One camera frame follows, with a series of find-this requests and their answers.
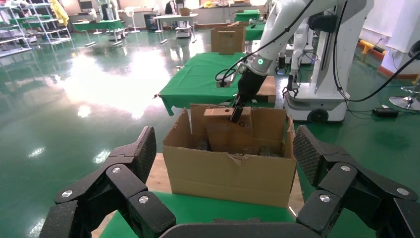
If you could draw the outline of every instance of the round base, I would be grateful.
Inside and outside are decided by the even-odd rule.
[[[400,108],[420,111],[420,102],[413,97],[390,97],[389,101]]]

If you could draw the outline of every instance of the cardboard box on table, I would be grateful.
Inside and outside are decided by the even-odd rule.
[[[229,39],[221,39],[219,32],[232,32],[234,31],[234,37]],[[245,51],[245,27],[244,26],[219,26],[214,27],[210,32],[211,40],[211,52],[220,52],[222,45],[233,46],[233,52],[244,52]]]
[[[252,124],[254,154],[264,147],[270,148],[274,154],[285,154],[289,158],[198,150],[200,141],[209,138],[209,125],[204,116],[206,109],[221,107],[191,105],[191,125],[188,112],[184,109],[164,139],[163,156],[172,192],[287,207],[296,160],[292,156],[294,130],[291,121],[283,146],[286,111],[253,108],[250,110],[251,121],[243,122],[241,116],[234,125]]]

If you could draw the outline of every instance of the monitor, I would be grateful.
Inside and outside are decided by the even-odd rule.
[[[93,6],[92,6],[92,2],[91,1],[81,1],[80,2],[80,8],[81,9],[92,9],[93,8]]]

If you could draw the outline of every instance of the yellow cloth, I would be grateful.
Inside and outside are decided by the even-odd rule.
[[[204,3],[204,7],[214,7],[214,5],[213,5],[213,2],[211,2],[211,1],[207,1],[207,2],[205,2]]]
[[[68,24],[68,15],[64,11],[63,7],[58,3],[57,0],[50,0],[51,8],[55,12],[55,15],[57,16],[58,22],[67,26]]]

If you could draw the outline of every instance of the white table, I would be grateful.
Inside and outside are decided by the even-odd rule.
[[[156,33],[163,32],[162,22],[174,22],[174,21],[188,21],[193,28],[193,38],[191,41],[194,43],[196,41],[196,31],[194,27],[194,17],[198,16],[198,13],[191,13],[189,16],[181,16],[181,15],[163,15],[163,16],[156,16],[153,19],[157,20],[157,31]],[[164,39],[160,43],[163,44],[167,41]]]

